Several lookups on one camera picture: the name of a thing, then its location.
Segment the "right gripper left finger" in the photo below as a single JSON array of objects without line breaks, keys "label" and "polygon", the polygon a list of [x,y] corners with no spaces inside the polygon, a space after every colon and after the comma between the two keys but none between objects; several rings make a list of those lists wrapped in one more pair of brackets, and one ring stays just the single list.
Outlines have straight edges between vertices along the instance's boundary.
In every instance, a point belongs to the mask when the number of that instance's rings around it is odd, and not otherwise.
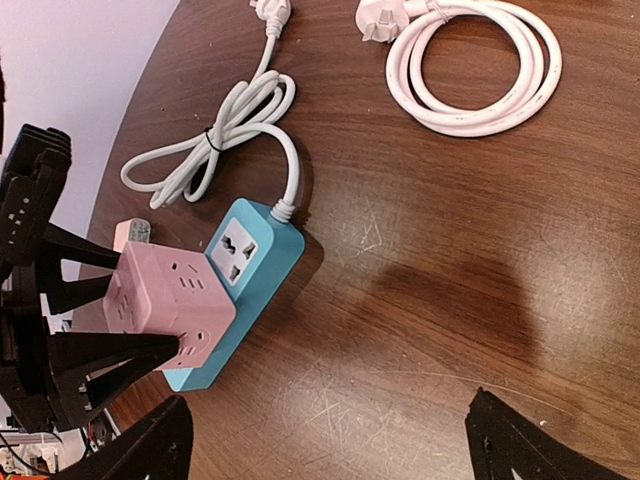
[{"label": "right gripper left finger", "polygon": [[193,419],[186,400],[167,398],[97,453],[54,475],[57,480],[182,480],[189,477]]}]

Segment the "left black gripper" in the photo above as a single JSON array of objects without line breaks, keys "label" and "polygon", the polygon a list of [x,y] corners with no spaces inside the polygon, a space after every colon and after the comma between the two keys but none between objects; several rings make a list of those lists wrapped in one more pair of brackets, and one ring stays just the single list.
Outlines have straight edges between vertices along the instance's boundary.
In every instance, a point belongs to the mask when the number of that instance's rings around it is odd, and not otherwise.
[{"label": "left black gripper", "polygon": [[71,167],[61,130],[22,126],[1,174],[1,396],[23,430],[89,423],[124,390],[175,357],[161,334],[58,333],[42,312],[70,312],[107,293],[112,275],[66,281],[62,261],[113,271],[120,253],[51,223]]}]

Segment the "pink cube socket adapter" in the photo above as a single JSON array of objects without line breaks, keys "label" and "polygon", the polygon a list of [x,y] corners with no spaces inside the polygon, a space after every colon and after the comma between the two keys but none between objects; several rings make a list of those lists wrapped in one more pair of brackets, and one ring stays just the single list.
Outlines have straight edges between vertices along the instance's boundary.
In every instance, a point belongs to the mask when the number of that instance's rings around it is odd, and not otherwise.
[{"label": "pink cube socket adapter", "polygon": [[203,366],[236,317],[204,253],[133,241],[123,247],[102,305],[111,333],[179,338],[161,370]]}]

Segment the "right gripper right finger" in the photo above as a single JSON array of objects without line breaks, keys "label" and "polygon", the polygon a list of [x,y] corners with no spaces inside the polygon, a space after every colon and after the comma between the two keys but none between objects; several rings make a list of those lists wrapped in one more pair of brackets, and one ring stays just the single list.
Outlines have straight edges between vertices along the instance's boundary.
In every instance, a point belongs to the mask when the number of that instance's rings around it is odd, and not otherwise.
[{"label": "right gripper right finger", "polygon": [[555,440],[482,388],[471,401],[465,427],[476,479],[625,479]]}]

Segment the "teal power strip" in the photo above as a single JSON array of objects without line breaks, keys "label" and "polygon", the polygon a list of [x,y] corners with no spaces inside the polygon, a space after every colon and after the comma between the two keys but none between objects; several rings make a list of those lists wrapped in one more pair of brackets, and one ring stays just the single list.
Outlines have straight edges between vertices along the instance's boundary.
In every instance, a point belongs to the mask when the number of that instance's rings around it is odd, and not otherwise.
[{"label": "teal power strip", "polygon": [[203,366],[164,372],[173,391],[209,388],[289,276],[305,250],[303,234],[290,223],[294,210],[282,200],[269,207],[239,198],[231,205],[205,256],[236,317]]}]

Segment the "small pink charger plug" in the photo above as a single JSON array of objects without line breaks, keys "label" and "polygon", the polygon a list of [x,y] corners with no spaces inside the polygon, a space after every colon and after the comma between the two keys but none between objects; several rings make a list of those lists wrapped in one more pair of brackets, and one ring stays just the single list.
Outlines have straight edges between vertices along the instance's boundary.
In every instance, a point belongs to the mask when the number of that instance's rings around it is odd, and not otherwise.
[{"label": "small pink charger plug", "polygon": [[148,220],[132,218],[119,222],[115,227],[113,250],[121,253],[128,242],[149,243],[151,224]]}]

